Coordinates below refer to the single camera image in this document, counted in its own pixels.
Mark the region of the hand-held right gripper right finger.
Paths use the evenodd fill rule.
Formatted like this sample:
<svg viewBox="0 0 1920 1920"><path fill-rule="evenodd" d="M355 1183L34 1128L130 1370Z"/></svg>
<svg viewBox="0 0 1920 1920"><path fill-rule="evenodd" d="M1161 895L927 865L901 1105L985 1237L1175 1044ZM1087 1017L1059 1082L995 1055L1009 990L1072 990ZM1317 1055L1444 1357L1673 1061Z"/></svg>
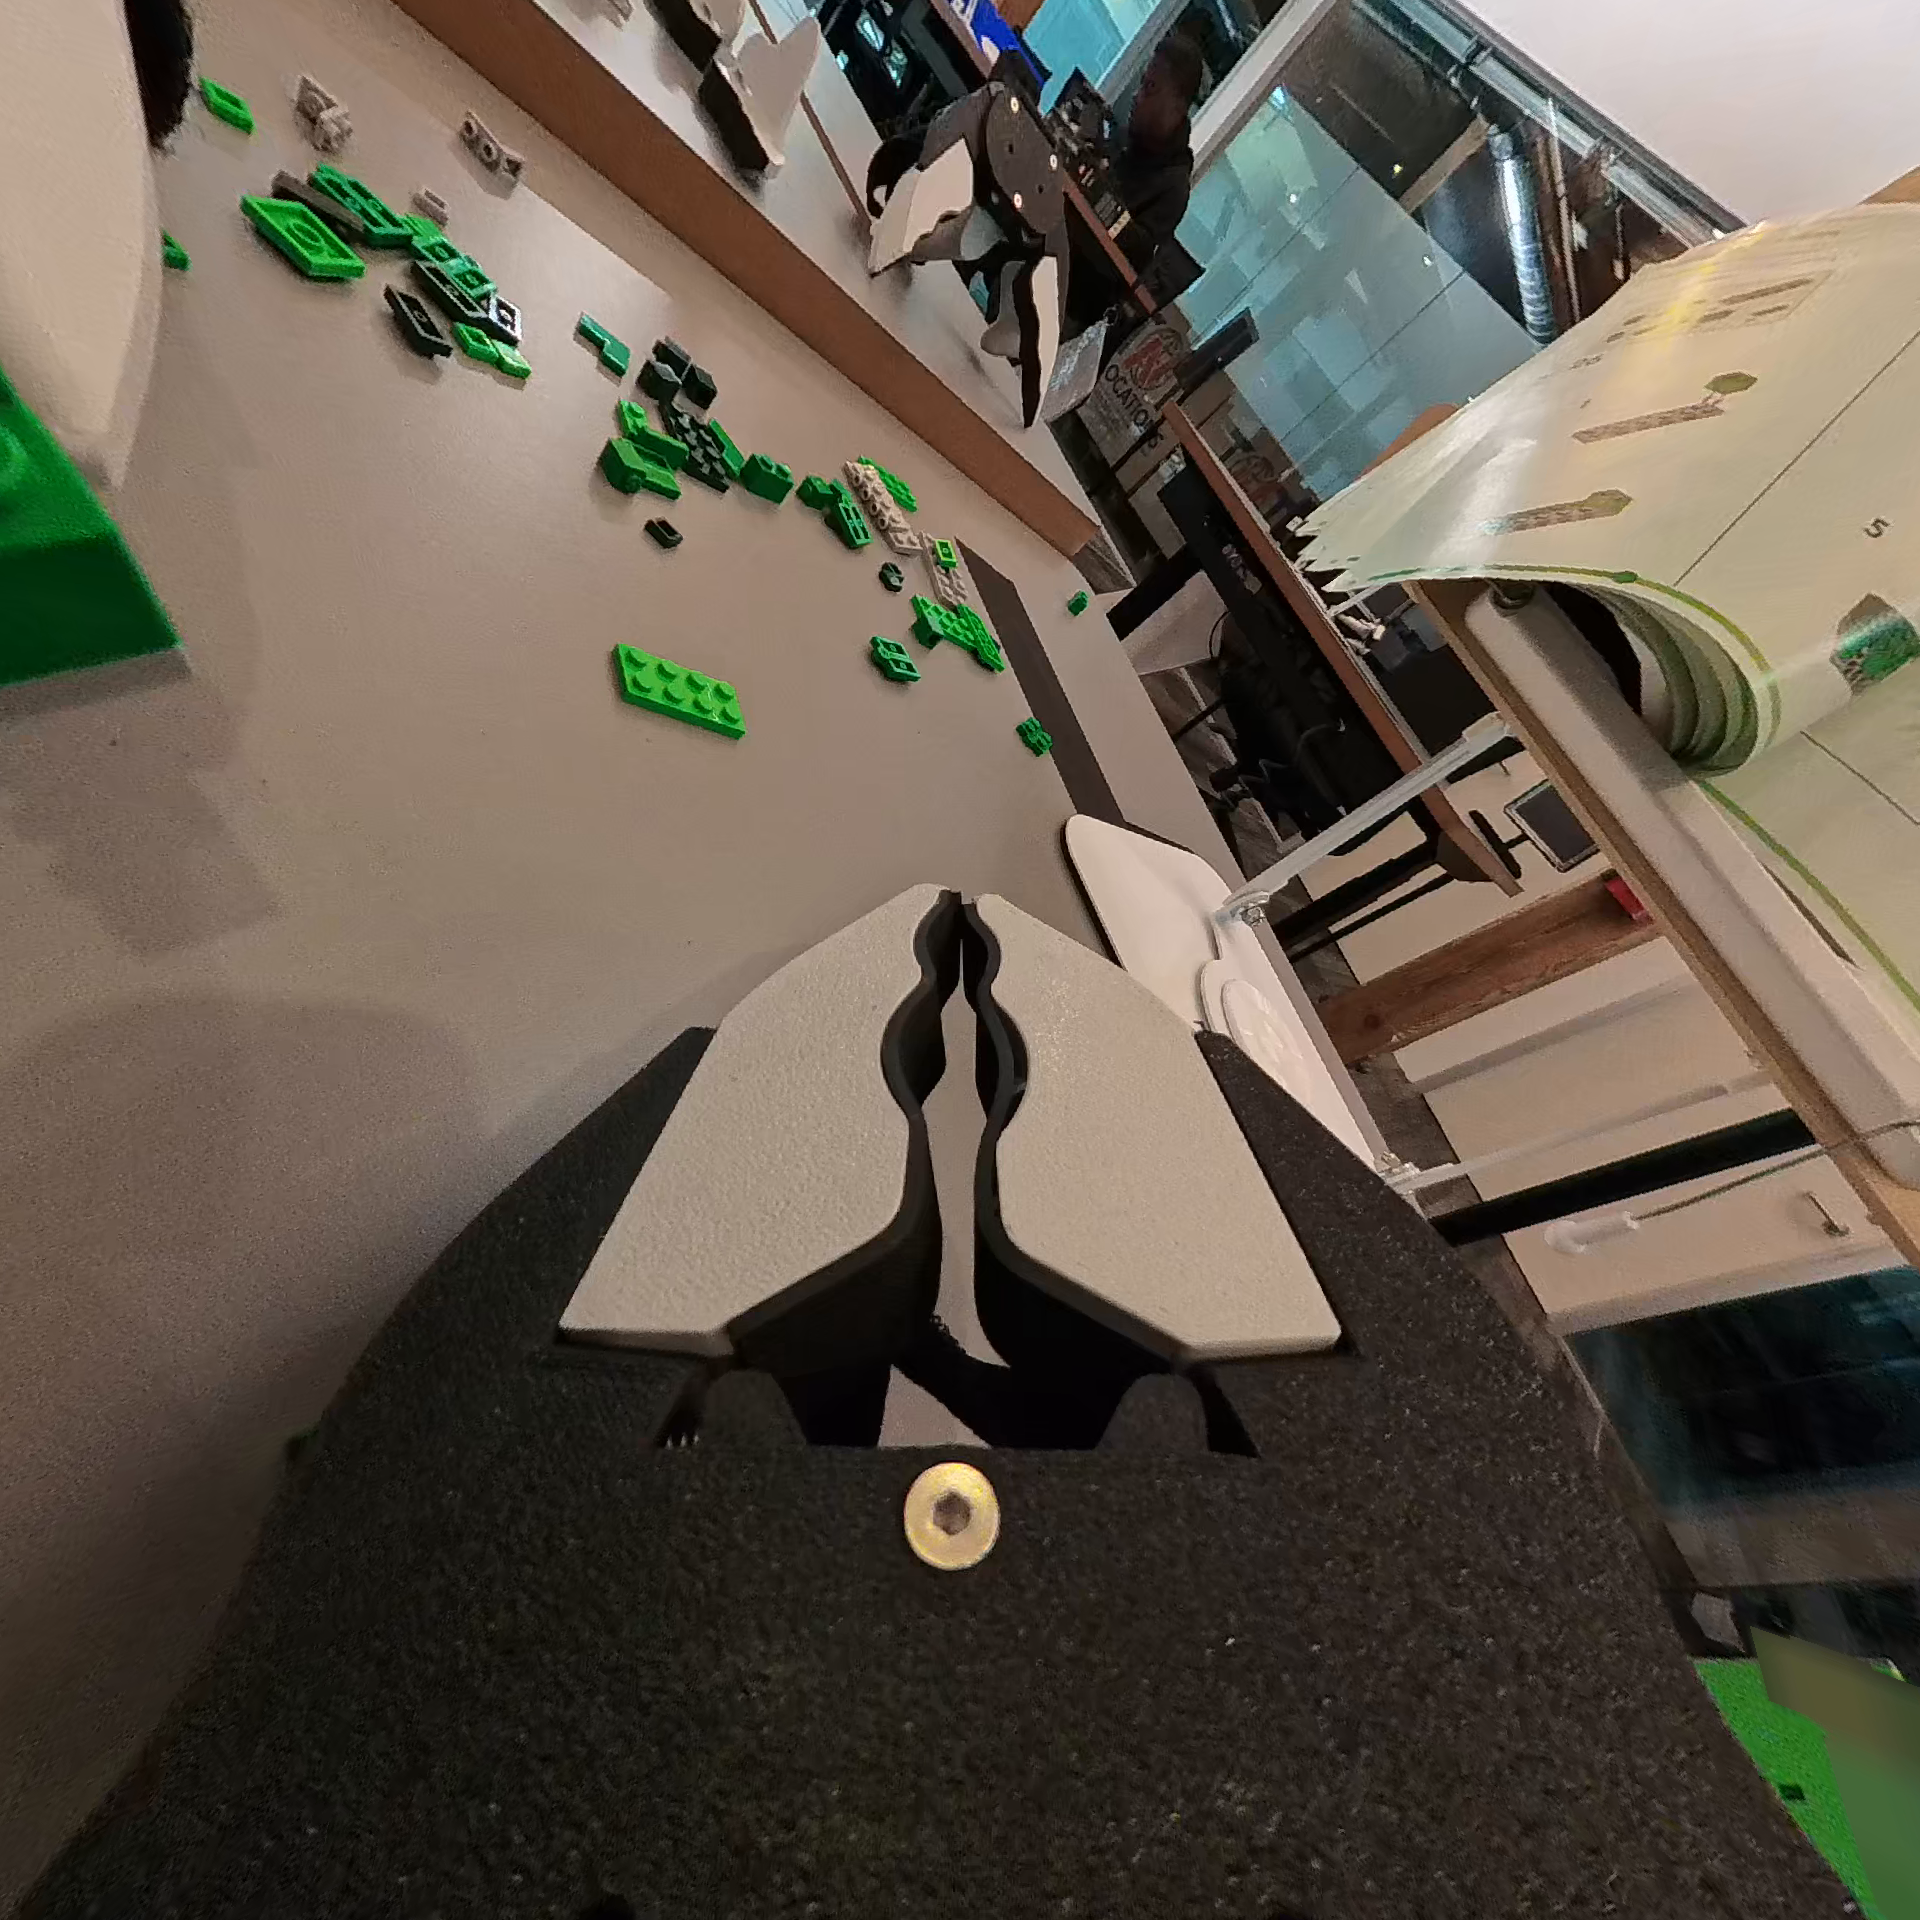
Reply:
<svg viewBox="0 0 1920 1920"><path fill-rule="evenodd" d="M1193 1025L1001 895L964 910L983 1133L975 1296L996 1446L1093 1448L1153 1375L1338 1351L1343 1326Z"/></svg>

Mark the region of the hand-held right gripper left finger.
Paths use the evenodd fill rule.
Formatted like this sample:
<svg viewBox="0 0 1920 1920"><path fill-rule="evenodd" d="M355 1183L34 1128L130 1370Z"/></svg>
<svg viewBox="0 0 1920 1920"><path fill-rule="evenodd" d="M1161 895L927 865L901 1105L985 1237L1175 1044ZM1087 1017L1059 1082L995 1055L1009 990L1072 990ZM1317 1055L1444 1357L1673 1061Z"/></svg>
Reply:
<svg viewBox="0 0 1920 1920"><path fill-rule="evenodd" d="M561 1334L773 1377L805 1437L872 1448L940 1300L927 1098L963 897L914 884L771 973L709 1036Z"/></svg>

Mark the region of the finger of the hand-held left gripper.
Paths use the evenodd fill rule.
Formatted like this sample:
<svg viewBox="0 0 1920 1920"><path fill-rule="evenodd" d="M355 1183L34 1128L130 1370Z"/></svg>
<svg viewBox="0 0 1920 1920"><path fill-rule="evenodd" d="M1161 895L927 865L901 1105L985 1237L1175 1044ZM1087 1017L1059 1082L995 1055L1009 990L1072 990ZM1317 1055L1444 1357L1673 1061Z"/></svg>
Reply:
<svg viewBox="0 0 1920 1920"><path fill-rule="evenodd" d="M2 365L106 489L128 473L153 378L153 172L192 78L185 4L2 4Z"/></svg>

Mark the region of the long green grey brick assembly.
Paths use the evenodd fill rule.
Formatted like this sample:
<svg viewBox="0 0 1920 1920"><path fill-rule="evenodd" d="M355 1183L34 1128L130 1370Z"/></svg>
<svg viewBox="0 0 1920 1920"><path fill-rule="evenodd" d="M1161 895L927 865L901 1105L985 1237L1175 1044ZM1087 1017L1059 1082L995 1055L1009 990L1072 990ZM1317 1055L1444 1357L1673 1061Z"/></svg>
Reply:
<svg viewBox="0 0 1920 1920"><path fill-rule="evenodd" d="M116 521L2 381L2 686L172 654L177 624Z"/></svg>

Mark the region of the black desk strip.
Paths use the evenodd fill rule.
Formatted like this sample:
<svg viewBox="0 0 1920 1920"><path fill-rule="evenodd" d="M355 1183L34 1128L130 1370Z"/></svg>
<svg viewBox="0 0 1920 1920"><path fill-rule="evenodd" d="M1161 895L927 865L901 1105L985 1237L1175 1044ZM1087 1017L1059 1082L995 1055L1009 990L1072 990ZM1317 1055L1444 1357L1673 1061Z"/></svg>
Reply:
<svg viewBox="0 0 1920 1920"><path fill-rule="evenodd" d="M1027 697L1029 716L1049 737L1047 756L1072 807L1106 825L1130 825L1020 589L971 546L963 543L961 552L983 616Z"/></svg>

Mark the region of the wood edged office desk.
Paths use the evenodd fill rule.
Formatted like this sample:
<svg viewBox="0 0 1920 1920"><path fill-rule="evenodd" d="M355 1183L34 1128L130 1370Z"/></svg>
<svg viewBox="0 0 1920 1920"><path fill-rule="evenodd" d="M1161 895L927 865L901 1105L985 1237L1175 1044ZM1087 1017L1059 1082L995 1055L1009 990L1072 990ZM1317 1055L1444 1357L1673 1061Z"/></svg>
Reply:
<svg viewBox="0 0 1920 1920"><path fill-rule="evenodd" d="M1271 534L1265 517L1177 400L1160 409L1184 457L1161 492L1187 546L1196 552L1239 636L1265 662L1289 720L1325 732L1292 735L1295 760L1324 802L1359 802L1411 776L1429 749L1373 672L1343 637L1328 606Z"/></svg>

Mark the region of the white round disc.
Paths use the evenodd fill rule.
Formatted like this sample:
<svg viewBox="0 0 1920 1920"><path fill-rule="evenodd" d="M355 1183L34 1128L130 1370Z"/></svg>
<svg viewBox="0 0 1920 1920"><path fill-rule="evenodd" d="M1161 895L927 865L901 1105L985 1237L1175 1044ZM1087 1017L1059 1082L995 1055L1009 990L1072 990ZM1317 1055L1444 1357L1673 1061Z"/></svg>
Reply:
<svg viewBox="0 0 1920 1920"><path fill-rule="evenodd" d="M1258 980L1223 957L1201 968L1196 990L1207 1033L1232 1039L1275 1086L1306 1103L1319 1058L1296 1014L1279 1007Z"/></svg>

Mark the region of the scatter of small bricks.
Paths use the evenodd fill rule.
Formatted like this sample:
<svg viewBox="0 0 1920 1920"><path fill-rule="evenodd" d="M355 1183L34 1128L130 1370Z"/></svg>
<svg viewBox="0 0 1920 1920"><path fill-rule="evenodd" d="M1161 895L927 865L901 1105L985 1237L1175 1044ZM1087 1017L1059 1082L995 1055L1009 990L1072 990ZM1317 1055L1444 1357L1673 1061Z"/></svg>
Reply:
<svg viewBox="0 0 1920 1920"><path fill-rule="evenodd" d="M543 805L588 783L746 774L808 735L914 752L932 720L864 664L868 633L932 655L975 728L1015 735L1013 672L922 647L884 534L855 552L829 512L736 484L784 462L844 487L868 452L920 487L924 536L996 549L1029 601L1071 559L608 180L564 205L471 173L461 140L386 88L376 156L324 164L293 133L203 117L162 164L160 369L136 448L128 538L177 624L167 655L249 713L349 813ZM679 550L642 524L667 517ZM619 642L736 688L727 741L618 695ZM249 695L281 695L251 710Z"/></svg>

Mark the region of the white rounded pad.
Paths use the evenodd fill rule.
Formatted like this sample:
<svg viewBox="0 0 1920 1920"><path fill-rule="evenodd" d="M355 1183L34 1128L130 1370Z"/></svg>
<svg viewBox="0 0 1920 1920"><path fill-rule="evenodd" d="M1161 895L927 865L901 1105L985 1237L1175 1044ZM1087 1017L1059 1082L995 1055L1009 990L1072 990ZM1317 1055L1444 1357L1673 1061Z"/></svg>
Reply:
<svg viewBox="0 0 1920 1920"><path fill-rule="evenodd" d="M1211 1036L1196 983L1213 957L1235 961L1279 1007L1296 1014L1319 1065L1308 1101L1295 1098L1389 1191L1409 1197L1411 1170L1380 1138L1296 973L1269 956L1250 925L1217 916L1232 887L1197 852L1082 810L1065 823L1064 848L1113 960L1197 1033Z"/></svg>

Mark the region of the flat green brick plate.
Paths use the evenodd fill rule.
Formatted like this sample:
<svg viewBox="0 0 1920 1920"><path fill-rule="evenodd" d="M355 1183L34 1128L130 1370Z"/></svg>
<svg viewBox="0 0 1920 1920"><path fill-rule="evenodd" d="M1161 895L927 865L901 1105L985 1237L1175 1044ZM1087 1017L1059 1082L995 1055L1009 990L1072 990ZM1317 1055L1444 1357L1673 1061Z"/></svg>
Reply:
<svg viewBox="0 0 1920 1920"><path fill-rule="evenodd" d="M740 741L748 733L735 684L628 642L611 649L611 662L621 701L727 741Z"/></svg>

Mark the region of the black office chair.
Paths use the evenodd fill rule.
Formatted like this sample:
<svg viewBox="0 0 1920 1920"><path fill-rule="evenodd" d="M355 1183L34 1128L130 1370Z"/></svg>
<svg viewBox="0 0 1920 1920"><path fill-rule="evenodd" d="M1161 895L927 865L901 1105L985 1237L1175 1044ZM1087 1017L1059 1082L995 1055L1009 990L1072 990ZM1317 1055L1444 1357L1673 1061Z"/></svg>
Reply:
<svg viewBox="0 0 1920 1920"><path fill-rule="evenodd" d="M1213 669L1217 697L1184 720L1173 737L1203 728L1226 741L1228 758L1203 782L1217 823L1228 832L1237 807L1256 802L1271 825L1285 820L1304 834L1333 826L1344 802L1315 756L1333 732L1328 716L1312 709L1308 722L1300 722L1256 647L1239 636L1232 613L1213 624L1207 664Z"/></svg>

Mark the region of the small tablet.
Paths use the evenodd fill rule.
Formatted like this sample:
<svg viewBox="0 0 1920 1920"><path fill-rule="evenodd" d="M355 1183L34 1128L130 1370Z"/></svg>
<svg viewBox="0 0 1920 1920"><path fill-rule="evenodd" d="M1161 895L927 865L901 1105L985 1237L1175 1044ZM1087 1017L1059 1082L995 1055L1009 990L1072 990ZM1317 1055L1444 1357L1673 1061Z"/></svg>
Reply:
<svg viewBox="0 0 1920 1920"><path fill-rule="evenodd" d="M1597 854L1601 844L1553 782L1536 782L1504 805L1504 813L1556 873Z"/></svg>

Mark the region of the wood edged table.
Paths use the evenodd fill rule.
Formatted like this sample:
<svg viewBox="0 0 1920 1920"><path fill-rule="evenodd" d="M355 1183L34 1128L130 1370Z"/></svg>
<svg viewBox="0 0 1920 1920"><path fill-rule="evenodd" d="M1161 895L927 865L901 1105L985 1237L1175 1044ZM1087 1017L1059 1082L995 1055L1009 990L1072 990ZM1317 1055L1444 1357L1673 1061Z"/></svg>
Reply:
<svg viewBox="0 0 1920 1920"><path fill-rule="evenodd" d="M1024 428L1013 373L976 349L948 271L866 273L864 229L820 133L746 183L650 7L402 1L479 78L479 112L528 153L570 153L1071 561L1101 536L1055 436Z"/></svg>

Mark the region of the white red sign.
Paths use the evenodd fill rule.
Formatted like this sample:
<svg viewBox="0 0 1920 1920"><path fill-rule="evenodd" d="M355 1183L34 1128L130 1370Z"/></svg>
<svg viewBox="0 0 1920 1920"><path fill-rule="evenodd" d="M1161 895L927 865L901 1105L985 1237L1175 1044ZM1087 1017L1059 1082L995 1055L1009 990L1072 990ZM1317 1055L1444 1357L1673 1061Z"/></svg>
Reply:
<svg viewBox="0 0 1920 1920"><path fill-rule="evenodd" d="M1116 462L1160 417L1189 344L1177 318L1144 319L1127 330L1093 327L1064 351L1042 420L1076 422L1101 458Z"/></svg>

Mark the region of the large green toy box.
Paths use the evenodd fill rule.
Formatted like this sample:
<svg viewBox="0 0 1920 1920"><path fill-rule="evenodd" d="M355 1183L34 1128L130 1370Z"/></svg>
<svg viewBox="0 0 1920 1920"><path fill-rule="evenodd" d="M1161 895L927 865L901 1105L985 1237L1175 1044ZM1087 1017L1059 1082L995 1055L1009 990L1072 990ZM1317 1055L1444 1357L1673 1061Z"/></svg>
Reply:
<svg viewBox="0 0 1920 1920"><path fill-rule="evenodd" d="M1744 1656L1692 1660L1737 1758L1744 1821L1837 1882L1849 1914L1917 1914L1916 1681L1761 1631Z"/></svg>

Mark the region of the building instruction booklet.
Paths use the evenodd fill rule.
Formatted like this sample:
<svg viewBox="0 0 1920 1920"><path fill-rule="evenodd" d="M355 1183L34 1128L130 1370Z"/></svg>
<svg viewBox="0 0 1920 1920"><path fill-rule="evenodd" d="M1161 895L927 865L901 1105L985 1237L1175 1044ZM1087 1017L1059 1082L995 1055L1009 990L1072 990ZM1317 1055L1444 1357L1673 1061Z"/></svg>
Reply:
<svg viewBox="0 0 1920 1920"><path fill-rule="evenodd" d="M1644 269L1306 517L1343 591L1546 585L1644 728L1876 986L1917 990L1917 208Z"/></svg>

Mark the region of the white black gripper device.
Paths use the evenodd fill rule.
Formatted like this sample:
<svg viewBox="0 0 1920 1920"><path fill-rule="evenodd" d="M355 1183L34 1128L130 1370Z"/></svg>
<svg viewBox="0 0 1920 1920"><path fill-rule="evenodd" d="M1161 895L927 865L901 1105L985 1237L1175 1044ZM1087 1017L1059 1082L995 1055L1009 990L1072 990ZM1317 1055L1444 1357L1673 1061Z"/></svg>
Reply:
<svg viewBox="0 0 1920 1920"><path fill-rule="evenodd" d="M991 292L981 349L1015 365L1024 425L1057 369L1071 280L1068 176L1036 106L988 80L922 134L882 141L866 176L868 273L947 261Z"/></svg>

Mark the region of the silver ventilation duct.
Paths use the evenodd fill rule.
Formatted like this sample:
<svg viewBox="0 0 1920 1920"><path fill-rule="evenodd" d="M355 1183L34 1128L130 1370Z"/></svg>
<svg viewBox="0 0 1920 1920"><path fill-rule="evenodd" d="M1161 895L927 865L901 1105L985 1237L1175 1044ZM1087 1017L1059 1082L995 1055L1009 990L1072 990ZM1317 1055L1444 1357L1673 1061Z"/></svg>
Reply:
<svg viewBox="0 0 1920 1920"><path fill-rule="evenodd" d="M1521 290L1523 327L1538 348L1547 348L1559 336L1562 322L1553 294L1546 222L1527 144L1519 129L1493 125L1487 149L1495 164L1495 190Z"/></svg>

